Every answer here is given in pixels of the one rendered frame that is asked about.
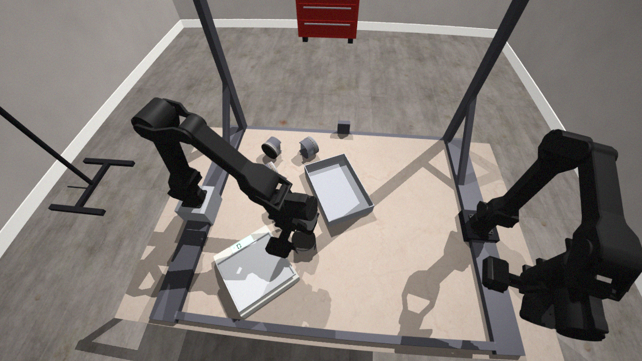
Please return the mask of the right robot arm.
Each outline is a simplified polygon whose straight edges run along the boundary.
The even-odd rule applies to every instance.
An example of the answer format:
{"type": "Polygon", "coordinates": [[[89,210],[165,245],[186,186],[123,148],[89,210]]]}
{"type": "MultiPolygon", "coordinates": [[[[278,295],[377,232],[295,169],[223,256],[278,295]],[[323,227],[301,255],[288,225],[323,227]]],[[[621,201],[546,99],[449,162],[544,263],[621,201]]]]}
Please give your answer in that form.
{"type": "Polygon", "coordinates": [[[131,119],[131,124],[141,137],[154,142],[170,172],[168,195],[183,201],[183,207],[201,208],[207,190],[199,187],[202,176],[188,165],[180,142],[191,144],[231,174],[239,189],[273,219],[290,217],[290,231],[312,235],[319,216],[316,197],[293,195],[292,183],[286,177],[264,164],[251,162],[207,126],[201,116],[188,112],[178,101],[154,97],[131,119]],[[185,117],[181,124],[179,116],[185,117]],[[282,185],[276,189],[278,183],[282,185]]]}

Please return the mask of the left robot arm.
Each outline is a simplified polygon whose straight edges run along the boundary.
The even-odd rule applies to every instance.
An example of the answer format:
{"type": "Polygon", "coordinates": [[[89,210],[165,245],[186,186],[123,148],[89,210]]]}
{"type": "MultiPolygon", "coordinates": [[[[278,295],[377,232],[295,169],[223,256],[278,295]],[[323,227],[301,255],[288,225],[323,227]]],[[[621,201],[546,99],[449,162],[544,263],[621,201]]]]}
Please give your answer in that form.
{"type": "Polygon", "coordinates": [[[476,214],[468,215],[473,233],[493,235],[497,225],[513,228],[525,203],[556,174],[578,167],[581,225],[572,239],[565,239],[566,252],[544,261],[544,277],[556,288],[553,294],[537,285],[519,286],[523,320],[573,339],[605,339],[602,300],[620,301],[642,273],[642,246],[624,219],[617,158],[612,146],[552,130],[538,146],[536,162],[513,187],[488,203],[479,201],[476,214]],[[612,282],[597,280],[597,275],[612,282]]]}

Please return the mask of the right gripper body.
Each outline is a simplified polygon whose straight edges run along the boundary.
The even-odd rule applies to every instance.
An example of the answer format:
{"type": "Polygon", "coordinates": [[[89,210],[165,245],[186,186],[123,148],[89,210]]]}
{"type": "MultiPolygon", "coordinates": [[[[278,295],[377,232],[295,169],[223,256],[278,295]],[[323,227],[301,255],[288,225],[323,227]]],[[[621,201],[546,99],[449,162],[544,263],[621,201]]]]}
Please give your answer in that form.
{"type": "Polygon", "coordinates": [[[277,257],[287,258],[289,256],[290,250],[292,249],[291,242],[288,241],[288,238],[291,234],[291,231],[287,227],[289,217],[283,216],[280,219],[273,219],[270,215],[269,219],[275,221],[275,227],[282,229],[279,238],[274,236],[270,237],[268,244],[265,247],[265,250],[268,254],[274,255],[277,257]]]}

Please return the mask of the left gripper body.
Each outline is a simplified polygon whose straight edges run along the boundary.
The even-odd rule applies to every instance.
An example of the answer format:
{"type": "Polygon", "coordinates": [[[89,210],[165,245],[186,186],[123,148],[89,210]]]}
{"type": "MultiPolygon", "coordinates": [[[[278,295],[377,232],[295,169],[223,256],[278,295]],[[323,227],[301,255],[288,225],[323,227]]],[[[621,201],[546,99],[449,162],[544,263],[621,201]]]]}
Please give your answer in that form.
{"type": "Polygon", "coordinates": [[[556,288],[544,277],[544,261],[546,260],[538,258],[536,266],[523,265],[523,272],[520,276],[516,276],[509,273],[509,264],[506,260],[488,256],[483,260],[482,284],[498,292],[505,292],[508,286],[519,289],[520,285],[537,285],[540,289],[546,290],[546,293],[553,294],[556,288]]]}

